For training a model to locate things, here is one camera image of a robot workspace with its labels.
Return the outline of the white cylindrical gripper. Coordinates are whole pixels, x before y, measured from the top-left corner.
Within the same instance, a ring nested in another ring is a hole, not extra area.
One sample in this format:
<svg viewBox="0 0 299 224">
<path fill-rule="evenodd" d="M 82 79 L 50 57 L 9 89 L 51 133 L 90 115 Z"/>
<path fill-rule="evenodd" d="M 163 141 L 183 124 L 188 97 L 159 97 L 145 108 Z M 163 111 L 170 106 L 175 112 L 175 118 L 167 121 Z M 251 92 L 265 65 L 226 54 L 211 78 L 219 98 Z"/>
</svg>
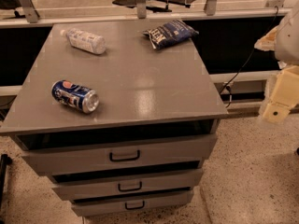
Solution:
<svg viewBox="0 0 299 224">
<path fill-rule="evenodd" d="M 294 64 L 270 77 L 266 84 L 261 117 L 271 123 L 281 123 L 299 104 L 299 3 L 254 44 L 262 51 L 275 51 L 275 57 L 284 63 Z"/>
</svg>

